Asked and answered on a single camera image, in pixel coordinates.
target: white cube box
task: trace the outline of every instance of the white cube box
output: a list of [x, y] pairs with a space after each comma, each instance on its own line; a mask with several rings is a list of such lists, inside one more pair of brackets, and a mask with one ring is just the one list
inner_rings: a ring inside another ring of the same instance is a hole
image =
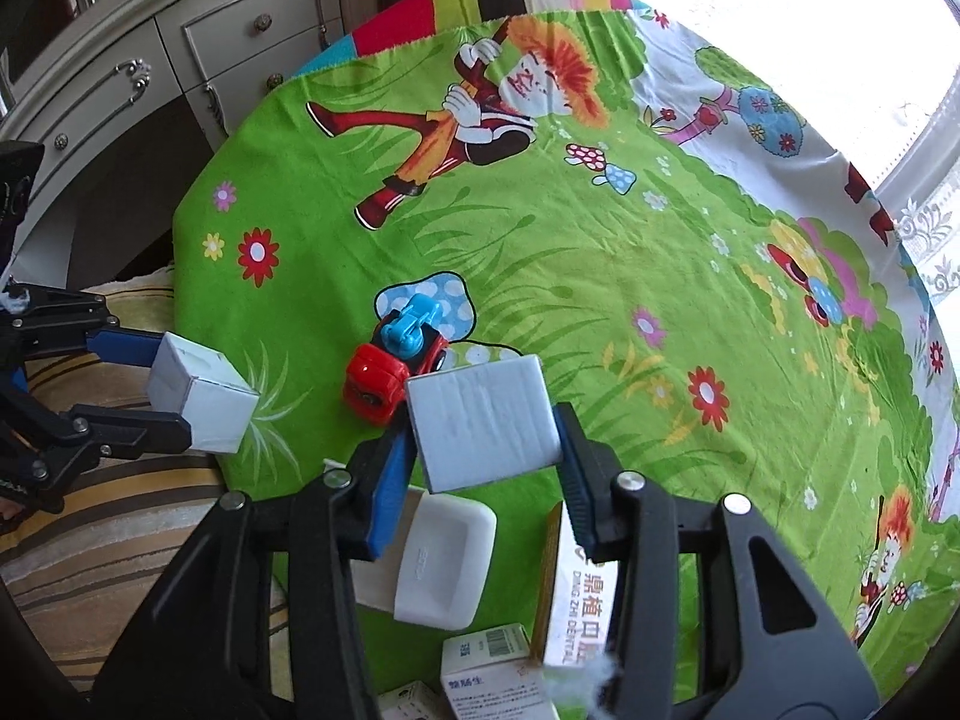
[[164, 333], [147, 398], [156, 412], [176, 412], [190, 423], [191, 449], [232, 454], [260, 396], [222, 352]]
[[536, 355], [415, 376], [406, 391], [431, 493], [520, 476], [562, 457]]

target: white cardboard box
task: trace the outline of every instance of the white cardboard box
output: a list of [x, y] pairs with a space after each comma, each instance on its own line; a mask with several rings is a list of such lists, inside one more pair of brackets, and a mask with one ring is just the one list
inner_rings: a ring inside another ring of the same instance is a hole
[[510, 479], [562, 459], [536, 355], [414, 376], [406, 391], [431, 493]]
[[191, 449], [232, 454], [240, 448], [260, 396], [223, 353], [164, 333], [147, 379], [156, 412], [190, 423]]
[[446, 702], [424, 683], [414, 682], [377, 699], [382, 720], [450, 720]]
[[558, 720], [522, 625], [443, 642], [440, 681], [457, 720]]
[[536, 607], [534, 656], [546, 666], [581, 666], [606, 649], [619, 563], [587, 560], [560, 502], [547, 519]]

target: red shoe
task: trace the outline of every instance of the red shoe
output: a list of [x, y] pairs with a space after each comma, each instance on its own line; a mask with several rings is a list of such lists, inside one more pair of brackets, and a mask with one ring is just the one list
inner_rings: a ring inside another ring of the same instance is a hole
[[320, 103], [306, 103], [306, 112], [310, 114], [314, 124], [325, 132], [329, 138], [335, 138], [344, 130], [337, 126], [336, 114], [331, 113]]
[[353, 214], [363, 227], [366, 227], [368, 230], [378, 230], [383, 226], [390, 212], [373, 197], [368, 197], [353, 209]]

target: cartoon face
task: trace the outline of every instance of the cartoon face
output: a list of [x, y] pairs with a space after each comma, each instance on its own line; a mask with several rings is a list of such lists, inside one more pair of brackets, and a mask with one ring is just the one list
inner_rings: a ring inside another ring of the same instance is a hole
[[820, 327], [829, 327], [831, 322], [834, 324], [843, 322], [844, 312], [840, 307], [840, 301], [823, 279], [808, 275], [793, 257], [777, 245], [767, 244], [767, 251], [790, 280], [808, 292], [808, 295], [803, 296], [803, 304], [810, 319]]
[[887, 533], [887, 541], [884, 543], [883, 552], [880, 555], [880, 565], [877, 567], [877, 584], [886, 587], [893, 578], [894, 569], [901, 557], [901, 543], [899, 538], [892, 533]]
[[499, 90], [504, 103], [532, 119], [572, 112], [554, 74], [534, 53], [520, 57], [520, 62], [500, 81]]

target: metal bolt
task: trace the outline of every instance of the metal bolt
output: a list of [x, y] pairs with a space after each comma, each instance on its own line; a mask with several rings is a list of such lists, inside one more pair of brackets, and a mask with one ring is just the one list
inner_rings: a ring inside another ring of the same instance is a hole
[[731, 493], [723, 499], [724, 508], [731, 514], [747, 514], [750, 511], [750, 498], [740, 493]]
[[330, 490], [342, 490], [352, 481], [353, 477], [347, 469], [330, 469], [327, 473], [323, 474], [323, 483], [327, 485]]
[[643, 478], [642, 474], [637, 473], [637, 471], [621, 471], [616, 476], [616, 483], [620, 486], [621, 490], [629, 490], [630, 493], [636, 493], [637, 490], [643, 490], [643, 486], [646, 485], [647, 480]]
[[243, 509], [246, 505], [247, 497], [239, 490], [231, 490], [220, 496], [220, 508], [228, 512], [236, 512], [237, 509]]

